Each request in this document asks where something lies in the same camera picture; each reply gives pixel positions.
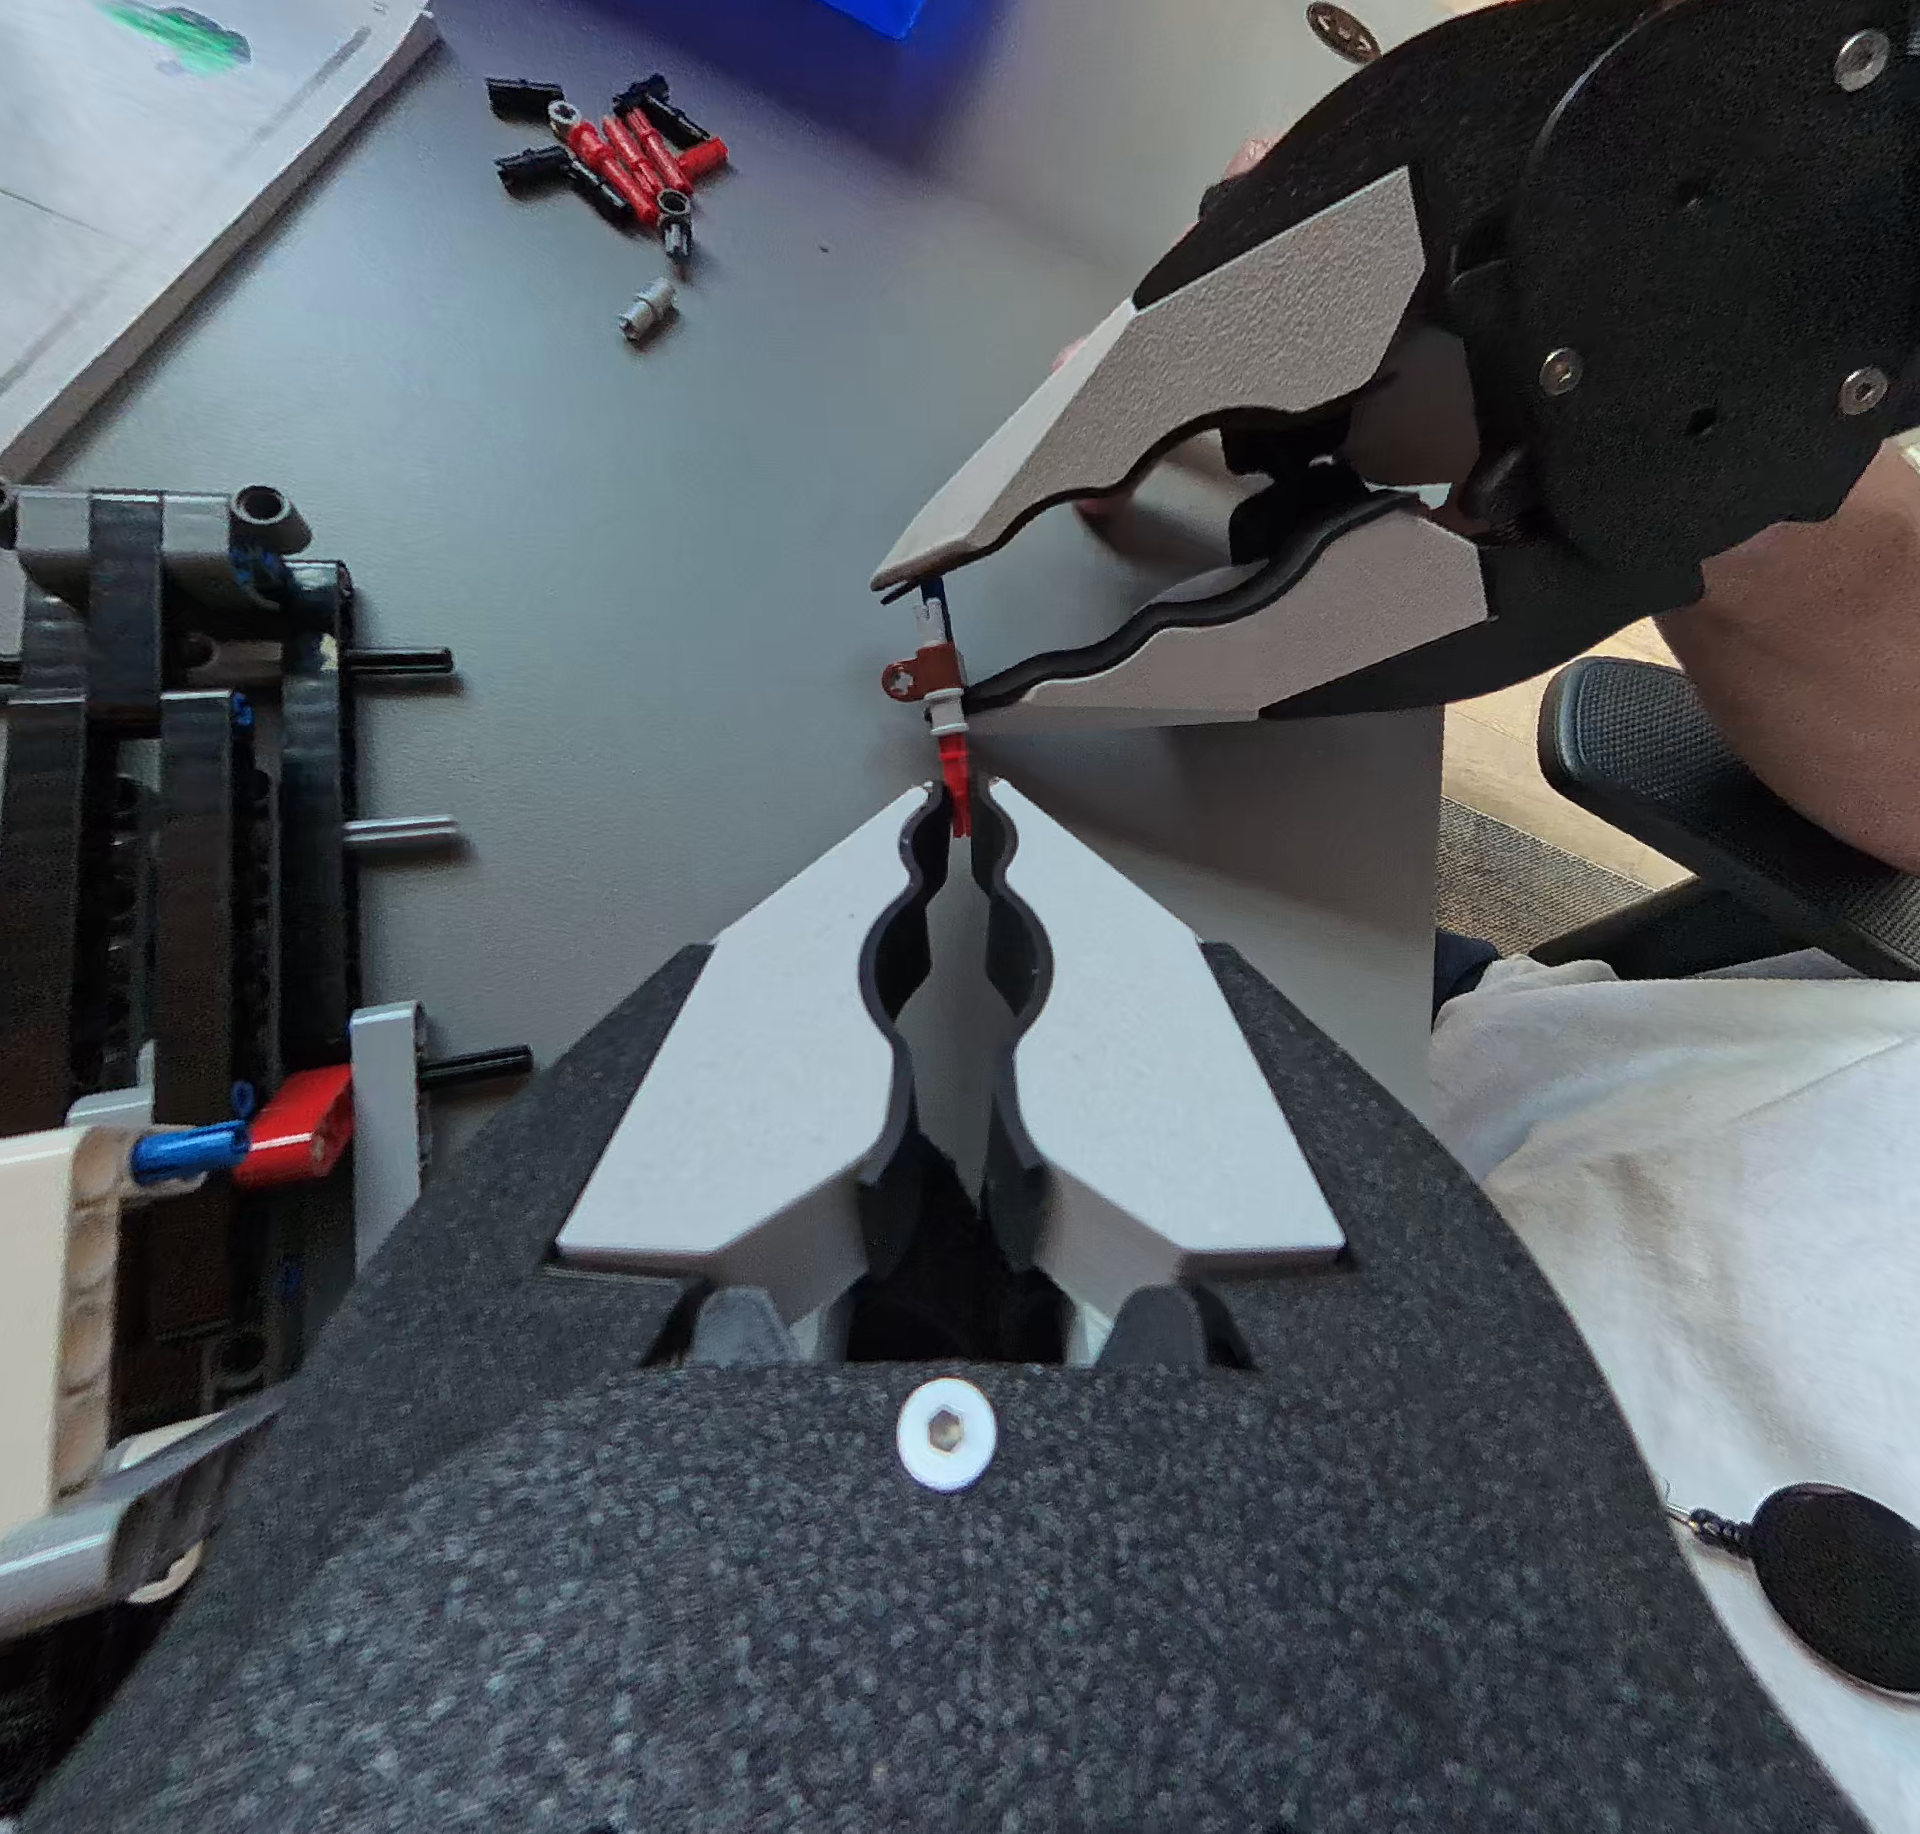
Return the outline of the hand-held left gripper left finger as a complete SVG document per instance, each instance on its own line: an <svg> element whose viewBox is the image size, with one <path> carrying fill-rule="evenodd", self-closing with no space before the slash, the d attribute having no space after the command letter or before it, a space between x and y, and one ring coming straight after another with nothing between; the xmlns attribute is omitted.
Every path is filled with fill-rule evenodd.
<svg viewBox="0 0 1920 1834"><path fill-rule="evenodd" d="M858 1354L954 1162L898 1028L933 978L950 792L908 786L707 946L555 1242L571 1279L758 1292L803 1360Z"/></svg>

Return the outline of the black mesh office chair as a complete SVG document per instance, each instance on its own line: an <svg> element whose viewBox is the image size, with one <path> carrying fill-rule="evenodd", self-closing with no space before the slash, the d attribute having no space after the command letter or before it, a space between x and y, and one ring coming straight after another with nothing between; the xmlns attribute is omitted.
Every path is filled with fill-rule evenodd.
<svg viewBox="0 0 1920 1834"><path fill-rule="evenodd" d="M1539 712L1554 792L1638 838L1686 882L1533 949L1619 980L1696 980L1824 955L1865 980L1920 980L1915 876L1775 802L1719 738L1681 670L1584 655Z"/></svg>

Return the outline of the lego instruction booklet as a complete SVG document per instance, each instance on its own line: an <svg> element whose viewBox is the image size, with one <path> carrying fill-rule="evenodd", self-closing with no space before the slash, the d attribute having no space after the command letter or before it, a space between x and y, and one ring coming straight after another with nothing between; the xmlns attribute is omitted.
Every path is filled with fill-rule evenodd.
<svg viewBox="0 0 1920 1834"><path fill-rule="evenodd" d="M0 0L0 448L34 475L438 41L426 0Z"/></svg>

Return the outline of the red brown lego axle assembly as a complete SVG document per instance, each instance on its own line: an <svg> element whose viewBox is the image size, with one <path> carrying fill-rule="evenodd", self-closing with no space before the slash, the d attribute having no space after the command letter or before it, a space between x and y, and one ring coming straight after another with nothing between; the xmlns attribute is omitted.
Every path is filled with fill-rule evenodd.
<svg viewBox="0 0 1920 1834"><path fill-rule="evenodd" d="M924 706L925 733L939 756L939 781L950 795L950 826L960 840L970 838L970 727L966 727L966 670L950 625L944 579L924 579L920 593L920 647L881 670L881 694L898 706Z"/></svg>

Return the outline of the black badge reel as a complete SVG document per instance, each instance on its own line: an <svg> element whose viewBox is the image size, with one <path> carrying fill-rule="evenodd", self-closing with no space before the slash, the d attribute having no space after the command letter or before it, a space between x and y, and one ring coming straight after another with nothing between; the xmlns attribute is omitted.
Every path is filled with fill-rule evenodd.
<svg viewBox="0 0 1920 1834"><path fill-rule="evenodd" d="M1748 1518L1668 1505L1702 1547L1746 1560L1775 1618L1840 1676L1920 1694L1920 1527L1859 1490L1785 1485Z"/></svg>

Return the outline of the person's right forearm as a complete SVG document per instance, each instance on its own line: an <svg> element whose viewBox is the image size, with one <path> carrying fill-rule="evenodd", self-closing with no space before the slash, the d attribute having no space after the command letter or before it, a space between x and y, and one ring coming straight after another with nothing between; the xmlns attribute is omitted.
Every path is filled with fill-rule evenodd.
<svg viewBox="0 0 1920 1834"><path fill-rule="evenodd" d="M1920 475L1902 439L1836 518L1719 553L1703 593L1657 625L1775 802L1920 874Z"/></svg>

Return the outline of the black lego truck chassis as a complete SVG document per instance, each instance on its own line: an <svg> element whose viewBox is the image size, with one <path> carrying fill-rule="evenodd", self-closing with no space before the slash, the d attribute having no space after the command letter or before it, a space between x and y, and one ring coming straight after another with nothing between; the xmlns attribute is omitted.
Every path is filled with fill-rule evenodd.
<svg viewBox="0 0 1920 1834"><path fill-rule="evenodd" d="M451 677L361 647L354 584L290 494L4 486L0 1638L171 1596L284 1382L418 1201L438 1090L371 1006L354 694Z"/></svg>

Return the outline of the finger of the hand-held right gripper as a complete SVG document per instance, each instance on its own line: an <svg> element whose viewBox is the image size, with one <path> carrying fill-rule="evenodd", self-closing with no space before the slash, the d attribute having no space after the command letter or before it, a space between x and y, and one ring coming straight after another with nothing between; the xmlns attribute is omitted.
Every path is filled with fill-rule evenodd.
<svg viewBox="0 0 1920 1834"><path fill-rule="evenodd" d="M1348 400L1376 380L1422 274L1397 166L1150 305L1116 305L924 502L871 593L989 559L1032 518L1130 486L1207 423Z"/></svg>
<svg viewBox="0 0 1920 1834"><path fill-rule="evenodd" d="M1489 619L1477 538L1366 499L1277 559L1217 566L1087 647L1048 647L966 694L970 722L1250 722L1366 667Z"/></svg>

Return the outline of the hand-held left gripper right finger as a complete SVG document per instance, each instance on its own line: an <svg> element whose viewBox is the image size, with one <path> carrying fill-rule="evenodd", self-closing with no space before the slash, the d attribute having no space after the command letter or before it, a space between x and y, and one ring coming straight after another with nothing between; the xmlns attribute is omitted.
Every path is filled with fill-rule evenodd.
<svg viewBox="0 0 1920 1834"><path fill-rule="evenodd" d="M994 1065L984 1212L1097 1360L1136 1292L1314 1274L1344 1229L1199 936L1011 781L970 802Z"/></svg>

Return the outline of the pile of red black pins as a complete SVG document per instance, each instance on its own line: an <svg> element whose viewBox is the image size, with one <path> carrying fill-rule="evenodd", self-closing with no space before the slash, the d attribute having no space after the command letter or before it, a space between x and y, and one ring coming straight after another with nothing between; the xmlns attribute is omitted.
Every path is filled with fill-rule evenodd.
<svg viewBox="0 0 1920 1834"><path fill-rule="evenodd" d="M637 76L603 113L558 82L488 76L489 117L546 132L542 145L496 159L502 200L580 200L623 232L660 245L669 274L699 261L699 191L727 170L732 148L688 117L665 71Z"/></svg>

